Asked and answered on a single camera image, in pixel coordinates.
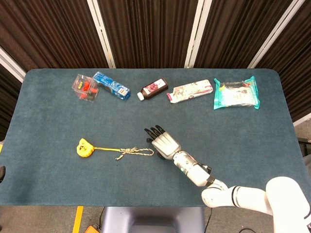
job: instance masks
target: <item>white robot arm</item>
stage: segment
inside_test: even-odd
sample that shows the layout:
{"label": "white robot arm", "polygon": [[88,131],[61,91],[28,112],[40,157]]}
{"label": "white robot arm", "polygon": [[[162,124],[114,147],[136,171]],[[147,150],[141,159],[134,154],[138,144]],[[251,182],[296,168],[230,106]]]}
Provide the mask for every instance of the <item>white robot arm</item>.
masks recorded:
{"label": "white robot arm", "polygon": [[276,177],[266,185],[266,192],[258,188],[234,186],[228,188],[210,175],[211,168],[197,162],[171,135],[156,125],[145,131],[152,138],[147,142],[159,151],[163,159],[174,164],[196,186],[206,186],[202,200],[210,208],[235,206],[273,215],[275,233],[309,233],[311,207],[298,183],[288,177]]}

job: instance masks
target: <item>orange object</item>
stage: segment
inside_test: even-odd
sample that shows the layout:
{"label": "orange object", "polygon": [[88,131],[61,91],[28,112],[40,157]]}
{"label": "orange object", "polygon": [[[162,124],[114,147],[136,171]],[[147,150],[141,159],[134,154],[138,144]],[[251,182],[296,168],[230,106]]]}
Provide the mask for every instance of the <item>orange object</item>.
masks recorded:
{"label": "orange object", "polygon": [[87,91],[89,89],[89,83],[85,83],[83,87],[83,91]]}
{"label": "orange object", "polygon": [[86,230],[86,233],[99,233],[94,227],[89,226]]}
{"label": "orange object", "polygon": [[87,93],[82,93],[82,94],[80,95],[80,98],[82,98],[82,99],[87,98]]}
{"label": "orange object", "polygon": [[91,92],[94,94],[94,93],[97,93],[98,92],[98,89],[97,88],[92,88],[91,89]]}

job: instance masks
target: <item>cable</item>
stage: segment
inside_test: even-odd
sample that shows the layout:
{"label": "cable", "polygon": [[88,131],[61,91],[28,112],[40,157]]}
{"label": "cable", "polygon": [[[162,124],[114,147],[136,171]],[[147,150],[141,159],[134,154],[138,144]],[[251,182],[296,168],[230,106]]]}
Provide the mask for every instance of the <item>cable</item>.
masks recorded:
{"label": "cable", "polygon": [[103,211],[102,211],[102,213],[101,213],[101,215],[99,217],[99,229],[102,229],[102,216],[103,216],[104,210],[105,210],[105,206],[104,206]]}
{"label": "cable", "polygon": [[207,220],[207,224],[206,224],[206,226],[205,226],[204,233],[206,232],[207,226],[208,226],[208,224],[209,224],[210,217],[212,217],[212,213],[213,213],[213,208],[210,209],[210,215],[209,215],[209,217],[208,217],[208,220]]}
{"label": "cable", "polygon": [[251,232],[253,232],[253,233],[256,233],[254,230],[252,230],[252,229],[250,229],[250,228],[243,228],[243,229],[241,229],[241,230],[239,231],[239,233],[241,233],[242,231],[246,231],[246,230],[249,230],[249,231],[251,231]]}

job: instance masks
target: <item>clear plastic box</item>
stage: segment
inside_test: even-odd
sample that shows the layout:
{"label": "clear plastic box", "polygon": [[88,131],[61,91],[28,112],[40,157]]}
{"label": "clear plastic box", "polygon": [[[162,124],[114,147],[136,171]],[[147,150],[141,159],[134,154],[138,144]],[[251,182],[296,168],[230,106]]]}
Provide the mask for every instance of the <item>clear plastic box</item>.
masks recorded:
{"label": "clear plastic box", "polygon": [[72,89],[75,91],[79,99],[93,102],[99,92],[97,83],[93,78],[78,74],[72,84]]}

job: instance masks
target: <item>robot finger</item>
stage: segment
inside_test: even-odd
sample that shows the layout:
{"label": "robot finger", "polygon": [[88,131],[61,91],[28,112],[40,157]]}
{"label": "robot finger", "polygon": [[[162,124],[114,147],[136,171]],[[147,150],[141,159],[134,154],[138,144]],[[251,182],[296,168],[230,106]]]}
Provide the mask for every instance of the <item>robot finger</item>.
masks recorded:
{"label": "robot finger", "polygon": [[151,132],[150,130],[144,129],[144,131],[146,131],[147,134],[149,134],[149,136],[150,136],[153,140],[157,138],[157,136],[156,136],[153,132]]}
{"label": "robot finger", "polygon": [[161,135],[161,133],[157,129],[155,129],[154,127],[151,127],[151,130],[155,133],[155,135],[157,135],[157,136]]}
{"label": "robot finger", "polygon": [[161,126],[156,125],[155,127],[156,127],[161,133],[165,133],[164,129],[162,129]]}
{"label": "robot finger", "polygon": [[152,143],[153,140],[152,140],[151,138],[147,138],[146,141],[147,141],[148,143]]}

